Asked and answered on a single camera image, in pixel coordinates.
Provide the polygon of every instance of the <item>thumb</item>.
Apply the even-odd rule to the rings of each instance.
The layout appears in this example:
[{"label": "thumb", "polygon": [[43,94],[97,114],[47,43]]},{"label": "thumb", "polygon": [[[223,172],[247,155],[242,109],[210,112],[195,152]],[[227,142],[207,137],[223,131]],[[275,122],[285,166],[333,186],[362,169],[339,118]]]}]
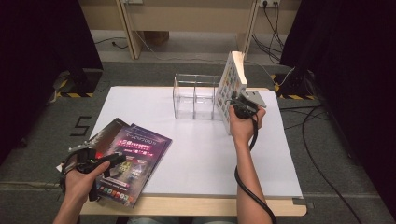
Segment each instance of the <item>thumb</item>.
[{"label": "thumb", "polygon": [[90,172],[90,175],[96,178],[101,173],[103,173],[109,166],[110,166],[110,161],[105,161],[102,164],[98,165],[98,167],[96,167],[92,172]]}]

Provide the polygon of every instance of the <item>wall socket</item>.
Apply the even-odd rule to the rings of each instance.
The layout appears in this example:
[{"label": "wall socket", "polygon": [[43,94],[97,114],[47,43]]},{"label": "wall socket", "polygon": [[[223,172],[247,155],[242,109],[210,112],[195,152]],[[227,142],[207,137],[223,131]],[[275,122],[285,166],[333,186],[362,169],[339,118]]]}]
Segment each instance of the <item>wall socket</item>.
[{"label": "wall socket", "polygon": [[278,6],[280,4],[280,0],[260,0],[260,7],[263,7],[264,1],[267,1],[267,7],[275,7],[275,2],[277,2]]}]

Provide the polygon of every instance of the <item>transparent acrylic box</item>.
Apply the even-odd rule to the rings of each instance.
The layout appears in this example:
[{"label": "transparent acrylic box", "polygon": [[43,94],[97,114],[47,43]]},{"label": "transparent acrylic box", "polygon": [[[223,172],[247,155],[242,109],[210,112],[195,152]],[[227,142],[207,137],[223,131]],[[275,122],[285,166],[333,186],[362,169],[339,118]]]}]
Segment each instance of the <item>transparent acrylic box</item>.
[{"label": "transparent acrylic box", "polygon": [[173,101],[176,119],[221,120],[215,95],[221,76],[176,74]]}]

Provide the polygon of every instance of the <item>book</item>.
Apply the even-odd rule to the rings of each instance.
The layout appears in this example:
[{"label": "book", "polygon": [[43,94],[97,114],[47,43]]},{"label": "book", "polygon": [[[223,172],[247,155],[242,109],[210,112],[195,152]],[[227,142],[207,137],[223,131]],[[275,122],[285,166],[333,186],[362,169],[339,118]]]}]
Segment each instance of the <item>book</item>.
[{"label": "book", "polygon": [[[136,124],[125,126],[119,120],[113,120],[112,123],[104,130],[109,133],[108,139],[104,135],[98,141],[99,145],[106,146],[103,156],[122,153],[126,156],[126,161],[110,169],[110,177],[97,177],[97,193],[102,198],[134,207],[153,171],[171,145],[172,139]],[[117,129],[119,131],[116,135],[108,131]]]},{"label": "book", "polygon": [[244,53],[231,51],[215,95],[215,104],[228,134],[231,134],[230,115],[226,103],[232,99],[234,91],[239,95],[241,91],[245,91],[247,85],[248,81],[244,72]]}]

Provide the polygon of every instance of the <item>table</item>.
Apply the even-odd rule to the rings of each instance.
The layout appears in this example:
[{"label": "table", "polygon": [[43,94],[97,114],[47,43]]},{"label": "table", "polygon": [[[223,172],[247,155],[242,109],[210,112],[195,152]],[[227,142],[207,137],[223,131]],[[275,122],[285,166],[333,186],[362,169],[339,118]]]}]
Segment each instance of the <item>table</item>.
[{"label": "table", "polygon": [[248,51],[258,0],[117,0],[133,59],[138,59],[143,31],[236,33],[238,50]]},{"label": "table", "polygon": [[[264,194],[276,216],[303,216],[306,206],[283,124],[279,123],[275,93],[260,91],[260,94],[267,104],[263,122],[271,128],[261,128],[252,155]],[[135,208],[103,199],[85,203],[82,215],[236,216],[233,180],[236,157],[231,136],[219,120],[175,119],[172,100],[170,87],[111,88],[92,134],[114,118],[120,118],[170,137],[174,142]],[[197,155],[203,158],[199,162]]]}]

